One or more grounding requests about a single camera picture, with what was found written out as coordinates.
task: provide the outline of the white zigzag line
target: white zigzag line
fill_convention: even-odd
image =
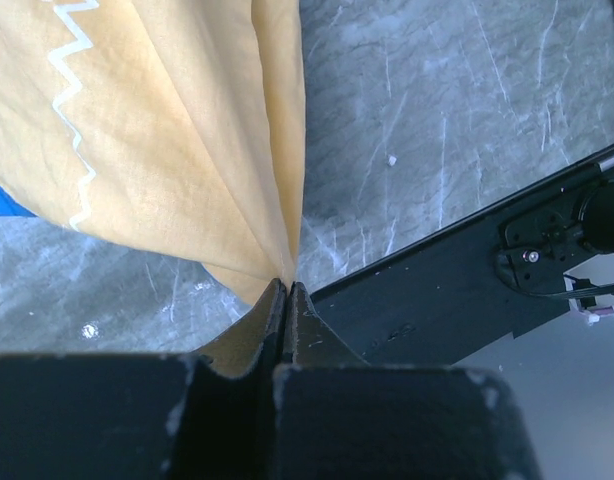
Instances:
[[[84,2],[77,4],[55,5],[54,13],[62,20],[72,35],[76,37],[76,41],[56,48],[55,50],[49,52],[49,55],[47,55],[49,63],[51,63],[69,82],[69,87],[54,98],[51,106],[63,123],[67,125],[72,132],[74,132],[72,147],[76,153],[76,156],[87,169],[87,174],[78,181],[78,196],[80,197],[82,211],[69,219],[69,225],[71,225],[71,228],[77,232],[79,231],[78,224],[91,216],[91,206],[89,204],[89,199],[87,198],[87,187],[96,177],[96,171],[78,151],[80,142],[83,139],[82,135],[60,110],[63,103],[77,95],[83,88],[83,84],[80,82],[76,74],[67,66],[64,59],[73,53],[82,52],[83,50],[88,50],[94,46],[93,42],[89,39],[85,32],[81,30],[74,19],[69,16],[69,14],[71,12],[94,10],[98,7],[99,4],[96,0],[85,0]]]

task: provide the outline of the black cable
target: black cable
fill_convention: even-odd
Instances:
[[[568,279],[570,279],[570,280],[573,280],[574,282],[580,282],[580,278],[573,277],[572,275],[563,275],[563,277],[568,278]],[[591,282],[589,282],[589,284],[590,284],[592,287],[598,287],[598,285],[594,285],[594,284],[593,284],[593,283],[591,283]]]
[[[529,290],[525,290],[518,286],[515,280],[513,280],[513,272],[511,274],[510,272],[503,272],[502,265],[500,262],[501,256],[505,257],[507,266],[510,265],[507,254],[503,252],[498,252],[494,261],[494,269],[496,271],[496,276],[501,282],[503,282],[503,284],[507,288],[513,290],[516,293],[520,293],[528,297],[549,298],[551,300],[579,300],[582,298],[599,297],[601,295],[614,295],[614,283],[608,285],[581,288],[578,290],[565,290],[562,292],[553,293],[532,292]]]

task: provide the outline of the black cylindrical object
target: black cylindrical object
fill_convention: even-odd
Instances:
[[[614,253],[614,182],[598,187],[585,199],[580,218],[585,240],[602,253]]]

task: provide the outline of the black mechanical part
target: black mechanical part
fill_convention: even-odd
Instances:
[[[602,253],[614,253],[614,182],[595,189],[580,212],[584,240]]]
[[[452,364],[510,332],[527,333],[566,313],[569,305],[527,297],[498,279],[492,259],[500,252],[505,228],[544,210],[538,228],[527,217],[521,231],[509,231],[517,242],[510,248],[518,247],[518,268],[532,269],[522,276],[525,281],[524,274],[530,273],[528,280],[536,281],[532,290],[562,291],[562,272],[595,254],[575,245],[582,229],[566,219],[576,211],[580,192],[607,180],[614,180],[614,145],[315,292],[314,305],[332,330],[371,364]],[[555,210],[550,211],[546,207],[552,203]],[[560,227],[549,239],[551,251],[544,259],[551,260],[526,262],[523,254],[535,249],[530,238],[542,245],[537,232],[552,223]]]
[[[499,378],[367,367],[299,284],[192,354],[0,357],[0,478],[514,475],[540,478]]]

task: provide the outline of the gray table surface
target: gray table surface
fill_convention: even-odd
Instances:
[[[313,291],[614,142],[612,0],[301,1]],[[247,310],[192,262],[0,219],[0,351],[181,351]]]

